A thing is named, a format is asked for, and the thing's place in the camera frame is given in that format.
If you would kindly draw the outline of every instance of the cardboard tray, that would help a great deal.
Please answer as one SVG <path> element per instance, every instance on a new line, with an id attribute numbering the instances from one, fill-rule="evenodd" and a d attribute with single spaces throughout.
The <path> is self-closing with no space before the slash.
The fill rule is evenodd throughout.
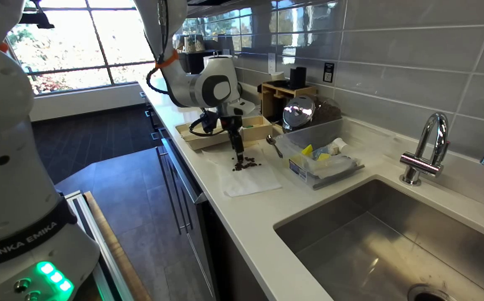
<path id="1" fill-rule="evenodd" d="M 229 141 L 227 132 L 220 133 L 211 137 L 196 136 L 189 131 L 191 122 L 177 125 L 175 129 L 181 135 L 181 138 L 188 143 L 188 146 L 193 150 L 202 149 L 207 146 L 216 145 Z M 214 133 L 222 130 L 222 126 L 218 120 L 217 127 Z M 195 132 L 204 133 L 201 124 L 194 128 Z M 242 118 L 242 128 L 240 135 L 244 142 L 266 139 L 267 135 L 272 135 L 272 124 L 263 116 L 254 116 Z"/>

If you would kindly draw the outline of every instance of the kitchen counter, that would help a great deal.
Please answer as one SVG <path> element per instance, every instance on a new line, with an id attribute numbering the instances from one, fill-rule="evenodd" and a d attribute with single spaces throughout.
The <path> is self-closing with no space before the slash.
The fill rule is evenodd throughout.
<path id="1" fill-rule="evenodd" d="M 262 144 L 265 157 L 283 188 L 230 198 L 219 186 L 215 164 L 205 159 L 200 151 L 190 149 L 175 129 L 176 125 L 196 120 L 200 110 L 178 108 L 167 95 L 152 91 L 144 82 L 140 85 L 270 300 L 332 300 L 274 229 L 373 179 L 379 179 L 484 234 L 484 204 L 424 179 L 418 187 L 405 185 L 398 179 L 404 166 L 395 164 L 386 156 L 366 160 L 363 162 L 366 167 L 353 176 L 313 191 L 282 165 L 272 147 Z M 218 147 L 232 152 L 229 145 Z"/>

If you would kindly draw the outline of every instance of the dark tile floor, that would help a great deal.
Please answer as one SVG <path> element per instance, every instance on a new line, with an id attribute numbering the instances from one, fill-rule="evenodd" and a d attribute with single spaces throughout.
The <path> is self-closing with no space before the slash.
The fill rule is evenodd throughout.
<path id="1" fill-rule="evenodd" d="M 201 270 L 179 235 L 154 148 L 90 164 L 56 184 L 92 191 L 154 301 L 205 301 Z"/>
<path id="2" fill-rule="evenodd" d="M 154 146 L 143 105 L 32 125 L 39 156 L 54 183 L 93 162 Z"/>

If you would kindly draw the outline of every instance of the stainless steel sink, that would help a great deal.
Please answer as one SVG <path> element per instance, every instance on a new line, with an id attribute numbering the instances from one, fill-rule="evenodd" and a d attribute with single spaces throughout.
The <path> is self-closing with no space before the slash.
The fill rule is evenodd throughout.
<path id="1" fill-rule="evenodd" d="M 276 232 L 334 301 L 484 301 L 484 235 L 382 181 Z"/>

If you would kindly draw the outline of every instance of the sink drain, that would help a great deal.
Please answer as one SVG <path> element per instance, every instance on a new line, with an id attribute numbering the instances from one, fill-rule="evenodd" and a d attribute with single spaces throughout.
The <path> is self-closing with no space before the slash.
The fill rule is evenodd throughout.
<path id="1" fill-rule="evenodd" d="M 456 299 L 431 286 L 416 284 L 410 288 L 408 301 L 456 301 Z"/>

